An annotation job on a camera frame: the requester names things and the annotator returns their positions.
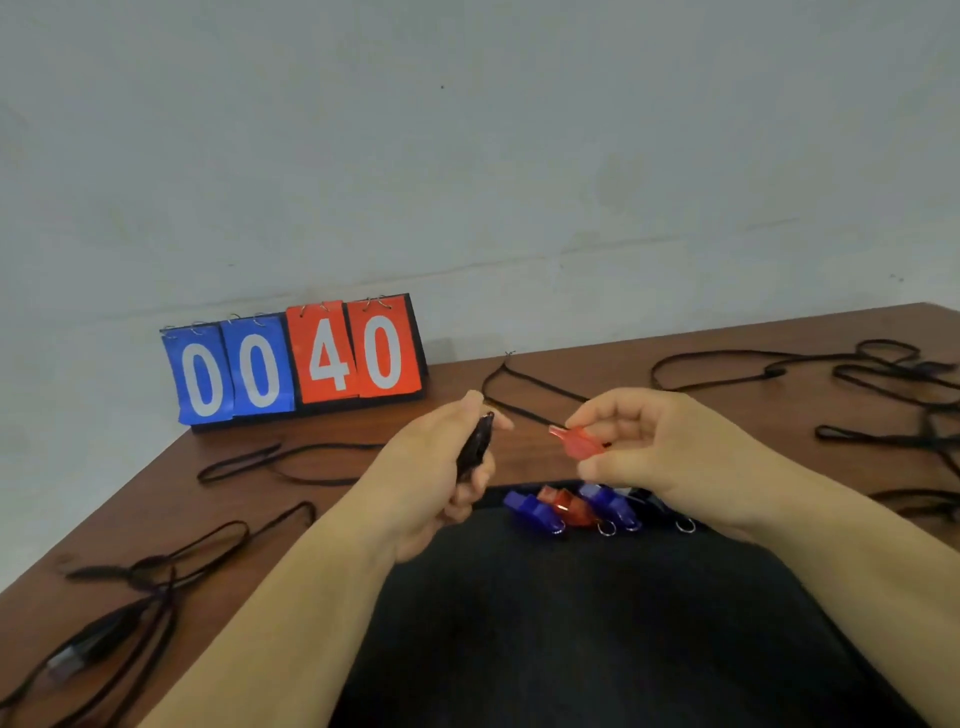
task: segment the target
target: black cord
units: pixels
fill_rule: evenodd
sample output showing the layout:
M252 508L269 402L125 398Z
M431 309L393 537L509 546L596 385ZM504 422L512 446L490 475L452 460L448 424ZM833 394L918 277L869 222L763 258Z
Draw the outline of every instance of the black cord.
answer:
M899 351L895 358L884 358L874 351L876 349L892 349ZM666 365L691 359L703 359L712 356L755 356L776 357L777 360L766 364L763 370L755 375L741 376L732 379L715 379L704 382L693 382L679 387L664 387L658 379L658 372ZM955 364L945 364L938 361L922 361L921 350L895 339L865 339L859 342L852 352L828 354L796 354L788 352L766 352L761 350L736 349L713 350L706 352L687 352L673 354L661 359L650 370L650 383L655 389L668 392L692 392L708 389L709 387L726 386L746 381L761 381L787 373L787 368L793 364L811 361L841 361L832 368L830 374L842 381L861 387L882 397L912 404L921 409L921 423L919 432L915 435L874 435L868 432L847 429L837 425L817 425L814 436L818 440L834 443L858 443L871 445L885 445L895 448L921 449L936 454L944 465L960 478L960 464L950 454L952 449L960 448L960 434L941 435L936 428L934 418L938 415L960 414L960 399L921 400L919 397L906 395L893 389L883 387L864 376L911 383L932 384L950 391L960 392L960 383L940 378L939 374L952 372ZM887 502L906 497L932 497L936 502L925 506L901 508L897 512L905 518L920 516L945 516L956 520L960 514L960 494L940 489L897 489L882 491L871 495L874 500Z
M548 420L547 418L541 415L538 415L536 412L531 412L528 409L517 407L515 404L509 404L508 402L505 402L503 400L495 400L493 397L491 397L487 393L487 388L490 386L490 383L500 375L512 376L517 379L523 379L524 381L529 381L531 384L536 384L540 389L545 389L549 392L553 392L554 394L558 394L561 397L566 397L570 400L576 400L580 403L585 402L589 399L587 397L584 397L583 395L578 395L575 392L570 392L568 390L562 389L561 387L551 384L550 382L543 381L542 379L537 379L535 376L526 375L523 372L518 372L515 369L511 369L507 365L507 361L509 359L510 359L510 355L507 354L504 360L500 363L500 366L497 367L495 370L493 370L493 372L491 372L487 376L487 378L483 380L483 383L480 385L480 392L483 394L484 399L488 401L490 404L493 404L507 412L512 412L515 415L518 415L519 417L525 417L528 420L533 420L535 423L540 423L541 425L547 425L547 426L554 425L557 427L563 427L561 423L555 423L552 420Z
M107 728L118 726L140 694L143 693L147 682L156 671L156 667L173 640L180 615L178 593L195 587L249 546L254 539L280 525L299 511L306 513L308 523L313 523L317 519L317 507L309 500L304 500L255 531L252 531L245 521L230 521L217 526L186 546L181 546L167 554L147 556L129 567L88 566L80 567L65 574L69 581L123 581L131 589L146 593L146 596L96 618L47 655L39 665L27 674L23 682L13 692L0 700L0 711L8 711L4 718L8 718L10 711L24 700L33 683L44 671L50 671L51 673L59 671L62 679L67 679L86 667L102 662L134 634L144 615L153 609L153 616L135 642L133 649L107 682L80 707L53 724L53 728L70 728L96 710L116 689L117 685L131 673L136 663L147 652L150 644L154 643L153 649L133 678L131 686L105 724ZM182 557L204 542L237 526L239 526L239 531L235 544L202 566L184 575L178 575L176 564ZM161 569L168 570L169 575L163 583L157 583L151 574Z
M256 449L252 452L245 452L241 455L236 455L235 457L229 457L226 460L220 460L219 462L206 466L199 473L197 473L197 481L201 485L210 485L218 480L226 480L241 473L249 473L250 471L254 471L259 468L267 468L272 473L282 477L284 480L287 480L291 483L297 483L298 485L325 485L331 487L340 485L353 485L357 480L359 480L359 478L299 477L297 475L290 475L278 470L276 468L276 463L286 460L287 458L303 454L304 452L309 452L310 450L377 450L383 447L383 443L311 443L309 445L301 445L297 448L291 448L283 451L280 450L281 447L281 443L275 443L274 445L270 445L266 448ZM222 473L220 472L230 465L239 465L240 467L226 470Z

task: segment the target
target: wooden table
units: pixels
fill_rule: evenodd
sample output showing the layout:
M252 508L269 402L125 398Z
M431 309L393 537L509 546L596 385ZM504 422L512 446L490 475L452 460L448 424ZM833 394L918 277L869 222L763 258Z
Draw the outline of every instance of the wooden table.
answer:
M841 352L851 351L860 339L879 337L915 344L926 358L960 361L960 313L919 303L519 354L511 363L522 372L593 396L614 386L646 385L651 365L672 353L721 348ZM256 527L301 499L314 501L323 511L345 490L292 485L264 471L203 488L195 479L203 466L279 440L287 446L323 440L383 442L412 418L479 387L499 362L491 358L432 367L429 397L424 401L182 435L0 594L0 694L18 685L31 667L81 626L133 597L120 585L68 584L58 572L61 564L130 564L182 546L230 519L244 519ZM677 365L664 372L662 380L666 386L675 386L745 375L758 368L757 361L711 359ZM829 364L805 364L783 378L707 390L696 397L770 447L861 492L902 487L960 489L960 482L931 454L832 446L814 440L812 430L822 423L876 433L912 433L918 424L915 408L833 380L828 371ZM559 421L574 408L574 402L509 378L499 379L491 393ZM575 476L559 441L531 422L519 421L515 432L498 433L493 449L499 464L496 484ZM314 477L351 475L361 473L370 457L368 453L311 454L285 463L284 468ZM955 526L937 522L925 526L960 546ZM302 519L290 520L185 597L178 633L128 723L143 717L167 692L302 530ZM57 689L38 684L11 725L49 725L91 696L117 664L117 659L111 659Z

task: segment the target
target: blue whistle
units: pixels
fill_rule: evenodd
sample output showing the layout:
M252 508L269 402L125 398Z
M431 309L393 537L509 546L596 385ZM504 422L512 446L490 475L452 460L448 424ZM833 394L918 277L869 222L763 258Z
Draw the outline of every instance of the blue whistle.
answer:
M578 491L600 518L614 523L625 531L638 531L642 524L627 499L613 488L596 483L584 483Z
M537 500L536 496L522 496L511 491L503 498L503 504L537 530L552 536L563 533L566 528L566 523L554 513L553 508Z

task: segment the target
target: hand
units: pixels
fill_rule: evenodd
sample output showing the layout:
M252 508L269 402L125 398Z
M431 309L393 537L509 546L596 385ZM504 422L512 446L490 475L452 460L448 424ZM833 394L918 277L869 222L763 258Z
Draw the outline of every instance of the hand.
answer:
M483 496L495 470L490 449L467 483L456 482L456 460L491 411L495 429L514 428L476 391L418 417L384 446L337 507L351 509L359 527L385 539L398 563L412 559L444 525L465 521Z
M584 480L646 488L671 508L742 541L816 476L688 395L614 389L578 409L584 427L614 448L580 463Z

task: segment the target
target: blue number card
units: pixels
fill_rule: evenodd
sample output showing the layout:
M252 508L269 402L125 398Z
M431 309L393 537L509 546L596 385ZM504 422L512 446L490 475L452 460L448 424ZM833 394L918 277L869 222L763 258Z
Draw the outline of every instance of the blue number card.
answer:
M180 424L202 425L233 417L233 379L220 327L166 328L160 332L180 402Z
M291 412L294 380L283 314L220 322L234 387L234 415Z

